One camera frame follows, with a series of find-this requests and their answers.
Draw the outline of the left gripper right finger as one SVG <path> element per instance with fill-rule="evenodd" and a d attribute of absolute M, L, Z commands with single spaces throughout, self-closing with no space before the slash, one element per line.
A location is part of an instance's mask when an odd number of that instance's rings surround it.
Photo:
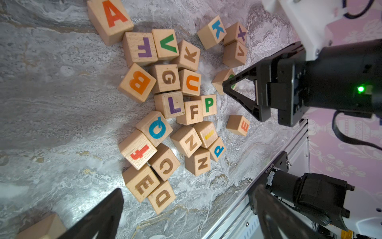
<path fill-rule="evenodd" d="M 323 239 L 286 208 L 263 184 L 249 190 L 250 206 L 259 218 L 265 239 Z"/>

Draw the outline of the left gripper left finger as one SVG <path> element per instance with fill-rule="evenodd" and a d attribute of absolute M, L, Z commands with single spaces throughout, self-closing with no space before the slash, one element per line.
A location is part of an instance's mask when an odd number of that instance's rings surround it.
<path fill-rule="evenodd" d="M 120 188 L 113 190 L 88 214 L 59 238 L 114 239 L 117 234 L 124 199 Z"/>

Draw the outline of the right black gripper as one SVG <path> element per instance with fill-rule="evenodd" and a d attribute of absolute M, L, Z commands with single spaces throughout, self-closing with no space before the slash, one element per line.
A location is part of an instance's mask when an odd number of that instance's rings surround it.
<path fill-rule="evenodd" d="M 276 109 L 278 124 L 293 127 L 301 120 L 304 109 L 298 98 L 298 85 L 304 72 L 305 55 L 301 42 L 292 43 L 224 81 L 223 91 L 258 121 L 267 121 L 271 109 Z M 255 100 L 232 89 L 232 85 L 244 79 L 253 82 Z"/>

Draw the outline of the purple R letter block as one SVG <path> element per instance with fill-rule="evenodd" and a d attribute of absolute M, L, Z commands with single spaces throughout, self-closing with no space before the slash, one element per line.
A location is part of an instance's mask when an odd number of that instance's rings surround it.
<path fill-rule="evenodd" d="M 57 239 L 67 231 L 57 214 L 52 214 L 17 234 L 16 239 Z"/>

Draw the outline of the green D letter block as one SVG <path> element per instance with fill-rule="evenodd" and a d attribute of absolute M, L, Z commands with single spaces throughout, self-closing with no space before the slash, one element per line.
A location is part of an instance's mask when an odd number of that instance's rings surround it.
<path fill-rule="evenodd" d="M 212 80 L 212 85 L 215 87 L 215 89 L 220 95 L 225 95 L 222 85 L 223 82 L 233 76 L 235 76 L 235 73 L 232 68 L 229 68 L 218 72 L 216 77 Z"/>

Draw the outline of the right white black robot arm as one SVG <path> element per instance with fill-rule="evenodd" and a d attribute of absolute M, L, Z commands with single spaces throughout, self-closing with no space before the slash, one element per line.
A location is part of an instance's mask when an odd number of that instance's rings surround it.
<path fill-rule="evenodd" d="M 224 92 L 264 122 L 271 109 L 280 125 L 294 126 L 310 107 L 369 119 L 382 115 L 382 42 L 332 45 L 328 25 L 357 19 L 346 1 L 263 1 L 283 10 L 299 42 L 264 58 L 223 84 Z M 382 236 L 382 206 L 366 190 L 323 174 L 298 177 L 280 161 L 249 191 L 250 206 L 266 239 L 320 239 L 298 215 L 373 239 Z"/>

